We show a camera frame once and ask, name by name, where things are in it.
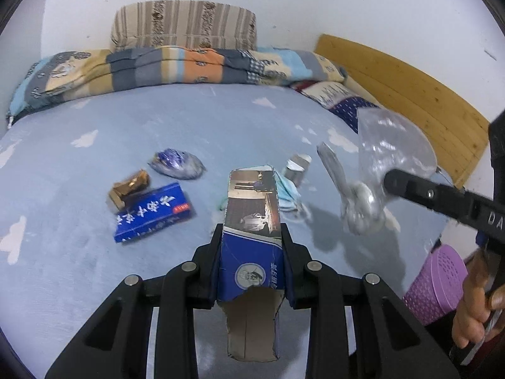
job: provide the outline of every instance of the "blue wrapper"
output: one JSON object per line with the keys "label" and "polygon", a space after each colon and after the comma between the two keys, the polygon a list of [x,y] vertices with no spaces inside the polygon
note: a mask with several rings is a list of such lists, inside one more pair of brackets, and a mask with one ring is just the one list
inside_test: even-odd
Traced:
{"label": "blue wrapper", "polygon": [[128,211],[118,213],[114,240],[142,237],[190,216],[191,207],[180,185],[174,182],[143,194]]}
{"label": "blue wrapper", "polygon": [[149,166],[160,174],[177,179],[195,179],[205,171],[195,155],[171,148],[156,153]]}

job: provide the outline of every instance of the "striped pillow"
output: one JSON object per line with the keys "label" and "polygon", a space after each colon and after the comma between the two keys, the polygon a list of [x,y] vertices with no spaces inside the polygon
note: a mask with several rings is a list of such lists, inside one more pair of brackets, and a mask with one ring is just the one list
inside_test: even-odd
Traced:
{"label": "striped pillow", "polygon": [[110,39],[112,52],[161,45],[256,50],[256,16],[210,1],[144,1],[116,12]]}

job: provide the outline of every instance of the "torn cardboard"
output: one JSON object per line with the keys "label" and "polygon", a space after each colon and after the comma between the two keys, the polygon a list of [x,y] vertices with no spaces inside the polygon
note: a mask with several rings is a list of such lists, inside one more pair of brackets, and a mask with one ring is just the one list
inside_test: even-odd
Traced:
{"label": "torn cardboard", "polygon": [[223,227],[218,301],[226,313],[228,354],[270,362],[278,355],[284,299],[279,205],[272,167],[232,171]]}

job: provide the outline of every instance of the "white wall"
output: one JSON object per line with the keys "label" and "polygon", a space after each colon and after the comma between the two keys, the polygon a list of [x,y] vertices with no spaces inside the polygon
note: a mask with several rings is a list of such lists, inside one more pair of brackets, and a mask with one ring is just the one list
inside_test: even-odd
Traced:
{"label": "white wall", "polygon": [[[42,56],[108,48],[115,10],[136,1],[141,0],[47,0]],[[312,49],[321,33],[337,35],[430,74],[488,120],[505,108],[505,37],[481,0],[212,1],[254,11],[259,45]],[[490,196],[489,184],[492,172],[485,155],[467,186]],[[472,233],[453,226],[443,240],[465,256],[474,247]]]}
{"label": "white wall", "polygon": [[5,114],[17,85],[40,60],[45,0],[23,0],[0,34],[0,138],[7,129]]}

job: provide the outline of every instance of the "blue box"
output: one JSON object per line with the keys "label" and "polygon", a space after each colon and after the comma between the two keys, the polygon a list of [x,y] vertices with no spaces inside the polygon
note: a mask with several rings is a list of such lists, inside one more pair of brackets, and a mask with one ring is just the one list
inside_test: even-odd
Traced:
{"label": "blue box", "polygon": [[219,301],[230,301],[250,286],[284,290],[279,203],[273,170],[232,171],[219,271]]}
{"label": "blue box", "polygon": [[257,362],[279,358],[277,313],[284,285],[274,171],[272,167],[232,171],[218,277],[229,356]]}
{"label": "blue box", "polygon": [[133,207],[118,213],[114,240],[124,242],[138,238],[190,216],[191,207],[179,183],[174,182],[144,193]]}

